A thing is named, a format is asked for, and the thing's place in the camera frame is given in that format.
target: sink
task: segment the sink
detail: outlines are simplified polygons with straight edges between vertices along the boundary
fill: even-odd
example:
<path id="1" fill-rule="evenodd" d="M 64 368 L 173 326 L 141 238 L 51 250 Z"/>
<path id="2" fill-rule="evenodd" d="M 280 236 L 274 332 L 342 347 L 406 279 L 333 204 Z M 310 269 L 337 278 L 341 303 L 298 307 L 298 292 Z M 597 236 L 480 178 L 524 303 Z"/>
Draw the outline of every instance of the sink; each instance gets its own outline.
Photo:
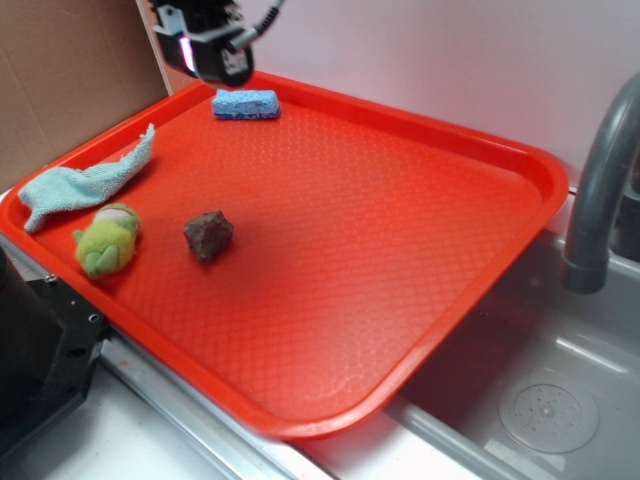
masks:
<path id="1" fill-rule="evenodd" d="M 636 478 L 640 273 L 614 256 L 603 290 L 571 293 L 562 244 L 543 232 L 400 397 L 500 478 Z"/>

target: orange plastic tray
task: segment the orange plastic tray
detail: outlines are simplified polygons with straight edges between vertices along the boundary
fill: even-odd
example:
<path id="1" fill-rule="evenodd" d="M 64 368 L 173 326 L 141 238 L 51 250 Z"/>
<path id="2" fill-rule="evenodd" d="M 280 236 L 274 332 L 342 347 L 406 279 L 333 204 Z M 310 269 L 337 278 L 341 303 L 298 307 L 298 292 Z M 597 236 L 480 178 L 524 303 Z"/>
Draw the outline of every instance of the orange plastic tray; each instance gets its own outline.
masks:
<path id="1" fill-rule="evenodd" d="M 249 87 L 274 89 L 282 117 L 218 120 L 199 84 L 51 165 L 117 161 L 156 125 L 153 159 L 113 198 L 143 222 L 121 273 L 91 281 L 73 258 L 95 209 L 31 236 L 19 185 L 0 230 L 248 426 L 324 435 L 390 399 L 562 205 L 567 179 L 550 155 L 477 131 L 265 74 Z M 182 230 L 213 210 L 236 230 L 207 266 Z"/>

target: gray faucet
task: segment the gray faucet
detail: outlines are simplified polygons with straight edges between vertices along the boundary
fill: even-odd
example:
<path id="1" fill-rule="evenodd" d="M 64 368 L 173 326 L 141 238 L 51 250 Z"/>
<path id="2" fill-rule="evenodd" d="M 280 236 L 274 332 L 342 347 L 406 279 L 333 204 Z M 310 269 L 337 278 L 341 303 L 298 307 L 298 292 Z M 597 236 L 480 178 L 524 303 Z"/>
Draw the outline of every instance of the gray faucet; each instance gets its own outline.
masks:
<path id="1" fill-rule="evenodd" d="M 605 284 L 609 247 L 640 261 L 640 73 L 620 90 L 598 129 L 580 179 L 562 258 L 576 293 Z"/>

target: green stuffed toy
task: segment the green stuffed toy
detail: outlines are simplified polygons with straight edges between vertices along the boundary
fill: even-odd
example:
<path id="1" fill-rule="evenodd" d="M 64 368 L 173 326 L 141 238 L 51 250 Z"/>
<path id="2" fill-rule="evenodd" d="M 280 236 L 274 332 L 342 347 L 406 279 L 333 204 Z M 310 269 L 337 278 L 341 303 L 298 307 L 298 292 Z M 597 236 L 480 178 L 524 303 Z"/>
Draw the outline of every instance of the green stuffed toy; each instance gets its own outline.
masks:
<path id="1" fill-rule="evenodd" d="M 123 203 L 105 205 L 83 233 L 73 232 L 78 244 L 76 259 L 89 277 L 116 273 L 133 258 L 140 218 Z"/>

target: drain cover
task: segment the drain cover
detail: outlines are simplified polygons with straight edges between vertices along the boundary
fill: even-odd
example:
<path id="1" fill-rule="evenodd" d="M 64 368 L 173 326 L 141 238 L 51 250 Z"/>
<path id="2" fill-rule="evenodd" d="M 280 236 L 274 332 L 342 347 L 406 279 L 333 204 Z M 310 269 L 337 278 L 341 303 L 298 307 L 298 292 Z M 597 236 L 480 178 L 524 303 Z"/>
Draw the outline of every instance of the drain cover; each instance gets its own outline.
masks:
<path id="1" fill-rule="evenodd" d="M 539 452 L 577 450 L 598 430 L 598 407 L 591 394 L 555 373 L 514 381 L 502 392 L 498 408 L 507 432 Z"/>

